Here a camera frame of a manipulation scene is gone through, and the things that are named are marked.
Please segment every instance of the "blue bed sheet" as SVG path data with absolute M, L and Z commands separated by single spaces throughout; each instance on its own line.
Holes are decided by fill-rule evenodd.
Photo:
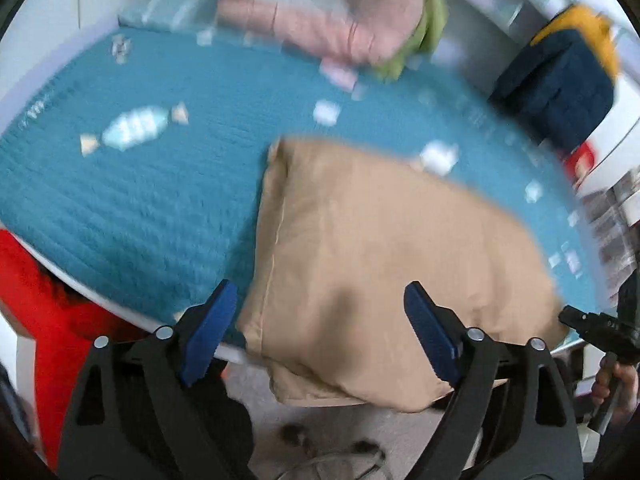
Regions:
M 253 274 L 266 150 L 284 134 L 313 134 L 405 158 L 432 140 L 455 144 L 460 159 L 448 178 L 533 232 L 567 303 L 587 312 L 606 306 L 594 242 L 555 155 L 455 75 L 426 61 L 392 84 L 363 73 L 354 99 L 317 60 L 277 44 L 222 31 L 210 45 L 119 32 L 131 40 L 125 64 L 111 55 L 111 37 L 98 42 L 0 138 L 0 220 L 99 294 L 173 323 L 174 313 L 228 278 L 241 304 Z M 334 126 L 314 120 L 321 100 L 339 107 Z M 132 108 L 178 102 L 188 126 L 172 123 L 126 152 L 81 155 L 81 134 L 100 134 Z M 542 192 L 536 202 L 527 201 L 532 183 Z

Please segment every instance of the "handle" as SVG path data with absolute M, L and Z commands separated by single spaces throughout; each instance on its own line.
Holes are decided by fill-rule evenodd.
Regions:
M 607 431 L 607 426 L 611 421 L 613 412 L 618 406 L 618 400 L 620 399 L 620 392 L 624 388 L 624 384 L 620 384 L 621 381 L 617 377 L 612 377 L 609 382 L 609 391 L 611 392 L 609 397 L 604 399 L 604 402 L 596 410 L 595 415 L 589 422 L 588 428 L 603 435 Z

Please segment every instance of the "gray floor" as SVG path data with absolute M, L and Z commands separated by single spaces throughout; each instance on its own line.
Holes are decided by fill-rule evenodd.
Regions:
M 288 422 L 308 427 L 311 439 L 322 451 L 344 449 L 363 438 L 376 441 L 387 453 L 394 479 L 401 480 L 440 421 L 440 414 L 430 410 L 410 415 L 369 404 L 334 408 L 285 406 L 273 397 L 266 371 L 249 366 L 230 364 L 226 386 L 229 396 L 244 403 L 251 415 L 256 447 L 250 466 L 260 480 L 272 480 L 304 459 L 302 450 L 286 446 L 278 437 L 278 430 Z M 343 464 L 340 474 L 332 474 L 331 479 L 323 474 L 322 480 L 342 480 L 349 476 Z M 311 470 L 305 470 L 296 478 L 317 480 Z

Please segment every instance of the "finger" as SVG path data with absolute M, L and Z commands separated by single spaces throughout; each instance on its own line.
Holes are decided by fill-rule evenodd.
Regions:
M 602 386 L 609 386 L 610 380 L 611 373 L 608 370 L 600 370 L 596 374 L 596 383 L 601 384 Z
M 611 392 L 609 391 L 609 389 L 602 384 L 594 383 L 591 387 L 591 395 L 598 399 L 604 400 L 609 397 L 610 394 Z
M 638 383 L 638 372 L 629 365 L 616 364 L 613 370 L 614 375 L 619 378 L 627 386 L 634 386 Z

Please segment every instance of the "green cloth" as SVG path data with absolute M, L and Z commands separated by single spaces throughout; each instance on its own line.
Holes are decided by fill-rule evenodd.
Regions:
M 448 17 L 445 0 L 424 0 L 422 16 L 414 33 L 395 56 L 374 67 L 378 76 L 383 80 L 395 81 L 404 70 L 407 57 L 416 52 L 433 52 L 440 41 Z

